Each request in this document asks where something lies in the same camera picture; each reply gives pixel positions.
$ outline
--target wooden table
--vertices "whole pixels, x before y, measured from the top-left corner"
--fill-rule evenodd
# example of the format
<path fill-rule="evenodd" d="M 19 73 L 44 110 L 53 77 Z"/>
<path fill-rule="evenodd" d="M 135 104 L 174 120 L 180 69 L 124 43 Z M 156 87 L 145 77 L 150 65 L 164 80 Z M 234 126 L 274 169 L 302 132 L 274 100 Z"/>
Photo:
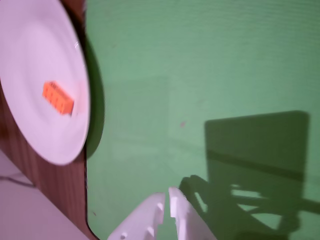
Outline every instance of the wooden table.
<path fill-rule="evenodd" d="M 83 23 L 83 0 L 62 0 Z M 89 239 L 96 239 L 86 219 L 85 151 L 67 166 L 43 160 L 20 132 L 0 87 L 0 149 L 36 185 L 36 187 Z"/>

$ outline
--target orange block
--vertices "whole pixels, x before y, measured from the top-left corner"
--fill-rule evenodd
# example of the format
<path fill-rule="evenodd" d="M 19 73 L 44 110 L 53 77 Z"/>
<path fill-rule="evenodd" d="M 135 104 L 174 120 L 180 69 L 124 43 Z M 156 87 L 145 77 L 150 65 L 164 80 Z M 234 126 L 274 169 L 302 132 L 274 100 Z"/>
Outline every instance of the orange block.
<path fill-rule="evenodd" d="M 55 81 L 47 81 L 44 84 L 42 96 L 60 114 L 71 114 L 74 100 Z"/>

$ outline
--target cable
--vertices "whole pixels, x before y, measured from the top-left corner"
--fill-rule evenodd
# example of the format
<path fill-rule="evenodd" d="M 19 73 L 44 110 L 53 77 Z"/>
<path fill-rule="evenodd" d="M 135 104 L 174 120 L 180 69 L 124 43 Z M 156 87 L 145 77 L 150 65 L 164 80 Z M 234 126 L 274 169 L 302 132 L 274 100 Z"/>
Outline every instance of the cable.
<path fill-rule="evenodd" d="M 26 183 L 26 182 L 23 182 L 23 181 L 18 181 L 18 180 L 15 180 L 14 178 L 8 177 L 8 176 L 0 176 L 0 181 L 1 180 L 9 181 L 11 183 L 18 184 L 18 185 L 21 185 L 21 186 L 24 186 L 24 187 L 28 187 L 28 188 L 33 188 L 33 189 L 36 188 L 36 186 L 33 185 L 33 184 Z"/>

